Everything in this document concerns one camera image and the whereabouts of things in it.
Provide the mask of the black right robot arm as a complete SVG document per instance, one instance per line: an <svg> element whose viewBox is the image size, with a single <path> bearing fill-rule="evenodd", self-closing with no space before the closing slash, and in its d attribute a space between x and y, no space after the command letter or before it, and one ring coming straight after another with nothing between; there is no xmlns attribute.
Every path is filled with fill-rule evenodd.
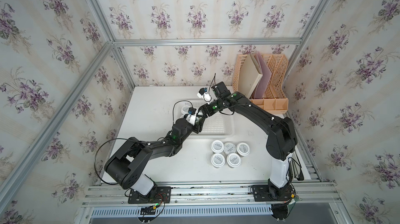
<svg viewBox="0 0 400 224"><path fill-rule="evenodd" d="M255 105L242 93L231 92L224 82L210 87L215 99L202 105L194 121L193 132L200 133L207 118L228 109L257 125L267 135L266 150L272 157L268 179L268 197L273 201L287 201L294 193L291 186L291 161L298 139L294 123L289 117L275 116Z"/></svg>

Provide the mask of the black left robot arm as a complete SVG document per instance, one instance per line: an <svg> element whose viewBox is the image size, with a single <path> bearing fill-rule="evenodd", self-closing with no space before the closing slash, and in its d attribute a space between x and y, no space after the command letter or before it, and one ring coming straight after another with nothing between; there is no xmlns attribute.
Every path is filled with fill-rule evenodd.
<svg viewBox="0 0 400 224"><path fill-rule="evenodd" d="M131 189L151 198L155 195L157 186L150 177L143 174L148 162L160 157L175 156L189 135L200 133L203 125L203 120L191 124L180 118L166 136L158 141L144 142L131 137L109 158L104 171L123 189Z"/></svg>

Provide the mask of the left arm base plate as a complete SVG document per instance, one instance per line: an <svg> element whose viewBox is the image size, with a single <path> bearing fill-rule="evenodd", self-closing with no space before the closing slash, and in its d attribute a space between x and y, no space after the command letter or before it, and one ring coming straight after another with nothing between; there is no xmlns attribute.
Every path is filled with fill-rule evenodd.
<svg viewBox="0 0 400 224"><path fill-rule="evenodd" d="M153 188L147 195L131 189L128 197L129 204L170 203L172 187Z"/></svg>

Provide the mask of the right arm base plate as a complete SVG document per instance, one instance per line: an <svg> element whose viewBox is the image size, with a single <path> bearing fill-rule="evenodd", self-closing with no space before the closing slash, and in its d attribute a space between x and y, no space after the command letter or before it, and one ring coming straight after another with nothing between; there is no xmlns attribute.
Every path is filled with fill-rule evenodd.
<svg viewBox="0 0 400 224"><path fill-rule="evenodd" d="M277 188L273 184L253 185L250 192L255 202L287 202L295 197L295 189L291 184Z"/></svg>

